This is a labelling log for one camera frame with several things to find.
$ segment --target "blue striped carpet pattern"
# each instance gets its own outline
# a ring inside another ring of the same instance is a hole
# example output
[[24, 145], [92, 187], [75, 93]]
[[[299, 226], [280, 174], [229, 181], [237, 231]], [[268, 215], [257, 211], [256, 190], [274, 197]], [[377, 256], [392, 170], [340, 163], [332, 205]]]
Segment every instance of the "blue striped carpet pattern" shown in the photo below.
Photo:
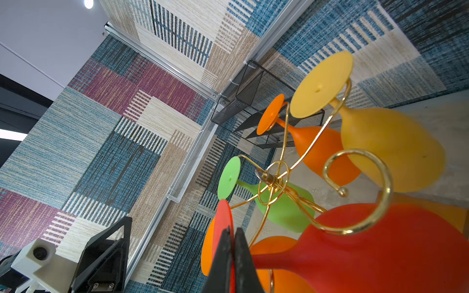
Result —
[[274, 45], [268, 69], [292, 87], [349, 51], [353, 108], [396, 107], [469, 88], [464, 1], [318, 0]]
[[62, 210], [105, 226], [126, 216], [166, 144], [156, 134], [122, 118]]
[[[218, 150], [217, 145], [215, 145], [209, 152], [219, 151], [220, 150]], [[221, 156], [218, 157], [215, 169], [211, 174], [211, 180], [199, 201], [198, 205], [200, 208], [193, 214], [182, 242], [176, 250], [176, 253], [170, 258], [171, 262], [169, 268], [166, 269], [165, 278], [160, 285], [164, 290], [177, 293], [199, 292], [203, 287], [206, 277], [202, 274], [200, 269], [200, 254], [205, 238], [205, 232], [208, 229], [210, 221], [213, 219], [219, 201], [216, 195], [218, 181], [220, 179], [221, 172], [229, 159], [239, 154], [246, 155], [246, 153], [243, 153], [229, 143], [225, 143], [225, 147], [221, 152]], [[261, 167], [266, 168], [270, 164], [273, 154], [274, 150], [270, 150], [267, 161], [259, 162], [255, 159], [254, 161]], [[246, 182], [258, 183], [253, 176], [253, 171], [254, 169], [251, 167], [251, 164], [242, 159], [240, 179]], [[240, 197], [244, 200], [252, 196], [249, 191], [241, 187], [237, 187], [228, 198], [228, 201], [231, 201], [234, 194], [236, 194], [237, 198]], [[254, 209], [255, 203], [251, 203], [247, 206], [245, 213], [241, 215], [240, 227], [243, 228], [244, 231], [246, 231], [248, 227]]]
[[[142, 92], [158, 102], [134, 100]], [[194, 141], [184, 132], [197, 133], [213, 104], [108, 36], [0, 168], [0, 218], [9, 223], [0, 219], [0, 254], [42, 238], [57, 246], [58, 255], [76, 262], [90, 237], [126, 215], [133, 218], [135, 249]], [[146, 116], [152, 130], [126, 117], [129, 107], [135, 117]], [[182, 118], [184, 124], [174, 123]], [[128, 292], [165, 291], [146, 283], [155, 267], [170, 268], [167, 260], [194, 213], [207, 214], [198, 206], [203, 191], [195, 185], [191, 196], [171, 205], [162, 220], [169, 224], [158, 229], [164, 235], [153, 239], [143, 258], [148, 274], [134, 274]], [[49, 213], [31, 218], [37, 208]]]
[[198, 65], [205, 67], [213, 42], [155, 1], [152, 13], [155, 35]]
[[62, 208], [120, 118], [66, 87], [0, 169], [0, 188]]

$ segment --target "gold metal stand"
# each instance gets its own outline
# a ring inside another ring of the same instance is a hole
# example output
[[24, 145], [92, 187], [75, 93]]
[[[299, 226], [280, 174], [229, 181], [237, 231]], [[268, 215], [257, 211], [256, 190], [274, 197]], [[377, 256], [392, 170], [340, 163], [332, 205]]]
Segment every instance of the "gold metal stand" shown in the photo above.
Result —
[[[381, 197], [381, 199], [379, 201], [379, 204], [377, 205], [376, 209], [374, 210], [374, 212], [370, 216], [368, 216], [368, 218], [366, 218], [365, 220], [361, 221], [358, 224], [355, 224], [355, 225], [352, 225], [352, 226], [349, 226], [349, 227], [328, 227], [328, 226], [320, 224], [319, 222], [317, 222], [314, 219], [314, 217], [312, 215], [310, 215], [307, 212], [307, 210], [305, 209], [305, 206], [309, 207], [309, 208], [311, 208], [311, 209], [313, 209], [313, 210], [315, 210], [319, 213], [324, 213], [327, 210], [322, 208], [321, 206], [317, 205], [316, 203], [313, 203], [313, 202], [311, 202], [311, 201], [309, 201], [309, 200], [307, 200], [303, 197], [300, 197], [296, 190], [294, 190], [293, 188], [290, 188], [290, 187], [287, 186], [287, 183], [290, 179], [291, 171], [293, 169], [295, 169], [298, 166], [298, 164], [300, 164], [303, 161], [303, 159], [306, 157], [306, 155], [309, 153], [309, 151], [314, 147], [315, 143], [318, 141], [319, 137], [321, 136], [321, 134], [323, 133], [325, 128], [329, 125], [332, 118], [339, 112], [340, 108], [342, 108], [342, 106], [345, 104], [345, 101], [347, 100], [348, 96], [350, 95], [350, 91], [352, 89], [352, 82], [350, 81], [350, 79], [347, 79], [346, 84], [347, 84], [347, 88], [345, 90], [345, 93], [344, 93], [342, 99], [339, 101], [337, 106], [334, 108], [331, 115], [329, 115], [326, 122], [322, 126], [321, 130], [318, 132], [318, 134], [316, 135], [316, 137], [312, 141], [309, 148], [306, 150], [306, 152], [293, 165], [288, 166], [288, 164], [283, 160], [284, 156], [285, 156], [285, 149], [287, 147], [288, 118], [289, 118], [289, 110], [290, 110], [290, 103], [289, 102], [285, 102], [282, 105], [282, 106], [286, 105], [287, 109], [286, 109], [286, 116], [285, 116], [285, 131], [284, 131], [284, 137], [283, 137], [283, 146], [282, 146], [282, 151], [281, 151], [281, 154], [280, 154], [280, 159], [278, 161], [275, 161], [275, 162], [271, 163], [264, 170], [259, 165], [257, 165], [255, 162], [253, 162], [251, 159], [249, 159], [247, 156], [245, 156], [245, 155], [239, 155], [238, 156], [240, 158], [246, 159], [248, 162], [250, 162], [251, 164], [253, 164], [257, 168], [255, 173], [256, 173], [256, 176], [259, 178], [259, 185], [258, 185], [258, 188], [257, 188], [257, 194], [255, 196], [251, 197], [247, 201], [244, 201], [242, 203], [239, 203], [239, 204], [236, 204], [236, 205], [232, 206], [231, 209], [234, 209], [234, 208], [242, 206], [246, 203], [249, 203], [252, 200], [255, 200], [256, 198], [259, 199], [260, 204], [267, 206], [267, 208], [265, 210], [265, 213], [264, 213], [264, 216], [262, 218], [262, 222], [261, 222], [257, 232], [255, 233], [254, 237], [251, 239], [251, 241], [249, 243], [249, 247], [252, 247], [252, 245], [254, 244], [256, 239], [258, 238], [259, 234], [261, 233], [262, 228], [264, 227], [265, 221], [267, 220], [267, 216], [268, 216], [269, 211], [270, 211], [270, 206], [272, 204], [274, 204], [280, 196], [283, 196], [283, 195], [288, 196], [293, 202], [296, 203], [298, 208], [308, 218], [308, 220], [311, 222], [311, 224], [313, 226], [315, 226], [317, 229], [320, 229], [320, 230], [325, 231], [327, 233], [336, 234], [336, 235], [349, 235], [349, 234], [355, 234], [355, 233], [362, 232], [366, 229], [369, 229], [373, 225], [375, 225], [385, 215], [385, 213], [386, 213], [386, 211], [387, 211], [387, 209], [388, 209], [388, 207], [391, 203], [392, 194], [393, 194], [393, 180], [392, 180], [392, 177], [391, 177], [391, 173], [388, 170], [387, 166], [383, 163], [383, 161], [380, 158], [378, 158], [377, 156], [375, 156], [374, 154], [372, 154], [372, 153], [370, 153], [366, 150], [342, 150], [342, 151], [339, 151], [339, 152], [335, 153], [334, 155], [332, 155], [326, 161], [326, 163], [324, 165], [324, 169], [323, 169], [324, 180], [333, 189], [335, 189], [339, 193], [340, 196], [347, 197], [348, 196], [348, 190], [345, 187], [341, 187], [338, 184], [336, 184], [328, 175], [331, 164], [336, 159], [338, 159], [339, 157], [344, 156], [344, 155], [357, 154], [357, 155], [361, 155], [361, 156], [365, 156], [365, 157], [369, 158], [378, 167], [378, 169], [381, 172], [381, 175], [383, 177], [382, 197]], [[274, 125], [275, 125], [275, 123], [273, 123], [270, 126], [269, 129], [271, 129]], [[271, 169], [273, 169], [276, 165], [278, 167], [277, 167], [277, 170], [274, 173], [275, 175], [270, 174], [269, 171], [271, 171]], [[280, 173], [283, 166], [286, 168], [286, 171], [284, 171], [283, 173]], [[267, 202], [263, 202], [259, 195], [261, 195], [266, 190], [269, 190], [269, 200]], [[272, 199], [272, 195], [274, 193], [278, 193], [278, 192], [280, 192], [279, 195], [276, 198]], [[274, 278], [273, 278], [273, 271], [272, 270], [270, 270], [270, 276], [271, 276], [270, 292], [273, 292]]]

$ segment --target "metal rail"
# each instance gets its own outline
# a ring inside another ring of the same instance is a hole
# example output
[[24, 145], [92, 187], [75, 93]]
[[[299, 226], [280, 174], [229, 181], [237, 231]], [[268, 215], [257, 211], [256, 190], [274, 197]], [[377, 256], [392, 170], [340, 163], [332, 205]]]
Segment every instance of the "metal rail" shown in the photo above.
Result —
[[[252, 48], [251, 52], [246, 58], [245, 63], [247, 63], [247, 61], [251, 59], [255, 61], [260, 61], [262, 57], [264, 57], [264, 55], [273, 47], [273, 45], [280, 39], [280, 37], [298, 19], [298, 17], [300, 17], [300, 15], [308, 8], [308, 6], [313, 1], [314, 0], [290, 0], [287, 5], [283, 8], [282, 12], [279, 14], [274, 23], [272, 23], [266, 33]], [[220, 97], [220, 94], [217, 96], [217, 93], [215, 91], [200, 83], [195, 78], [178, 68], [176, 65], [156, 53], [154, 50], [142, 44], [139, 40], [135, 39], [133, 36], [129, 35], [122, 29], [113, 25], [111, 22], [108, 22], [105, 25], [105, 30], [110, 35], [120, 40], [142, 56], [153, 61], [155, 64], [159, 65], [164, 70], [171, 73], [173, 76], [184, 82], [186, 85], [191, 87], [200, 95], [206, 98], [210, 98], [214, 101], [217, 101], [217, 99]], [[236, 74], [231, 79], [231, 82], [222, 91], [223, 96], [227, 96], [227, 93], [231, 93], [233, 90], [236, 89], [236, 87], [238, 86], [236, 84], [236, 80], [239, 83], [240, 79], [242, 78], [243, 67], [244, 64], [242, 64], [237, 69]], [[165, 196], [161, 205], [155, 211], [155, 215], [152, 221], [150, 222], [150, 225], [145, 231], [143, 238], [140, 240], [140, 243], [138, 244], [135, 253], [132, 255], [129, 261], [129, 264], [127, 266], [127, 276], [125, 280], [125, 285], [127, 285], [127, 283], [130, 281], [130, 278], [134, 273], [138, 262], [140, 261], [148, 243], [150, 242], [151, 237], [153, 236], [153, 233], [155, 232], [170, 202], [171, 199]]]

